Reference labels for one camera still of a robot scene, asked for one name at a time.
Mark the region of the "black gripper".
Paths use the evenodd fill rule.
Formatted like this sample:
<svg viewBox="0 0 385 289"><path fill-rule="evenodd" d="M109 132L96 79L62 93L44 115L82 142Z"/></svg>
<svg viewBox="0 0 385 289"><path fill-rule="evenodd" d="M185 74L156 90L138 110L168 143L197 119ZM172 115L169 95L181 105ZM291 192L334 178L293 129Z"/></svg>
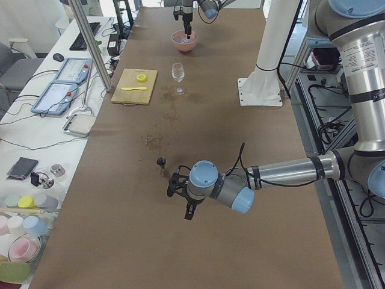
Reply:
<svg viewBox="0 0 385 289"><path fill-rule="evenodd" d="M192 203L193 199L187 193L187 184L189 180L188 175L183 175L180 173L181 168L186 168L191 170L189 167L180 165L177 167L176 171L172 173L171 178L168 182L167 196L172 197L174 194L184 197L187 200L186 211L185 211L185 220L192 220L196 210L195 203Z"/></svg>
<svg viewBox="0 0 385 289"><path fill-rule="evenodd" d="M173 17L175 20L178 20L180 16L183 21L192 21L193 6L175 6L173 9Z"/></svg>

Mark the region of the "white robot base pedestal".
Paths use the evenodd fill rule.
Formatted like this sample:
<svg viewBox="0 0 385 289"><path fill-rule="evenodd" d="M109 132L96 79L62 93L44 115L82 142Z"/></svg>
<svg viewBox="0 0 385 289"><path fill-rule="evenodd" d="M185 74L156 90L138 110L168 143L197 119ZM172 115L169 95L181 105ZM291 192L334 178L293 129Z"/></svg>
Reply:
<svg viewBox="0 0 385 289"><path fill-rule="evenodd" d="M301 1L272 1L255 69L238 80L239 102L246 106L281 107L279 63L295 25Z"/></svg>

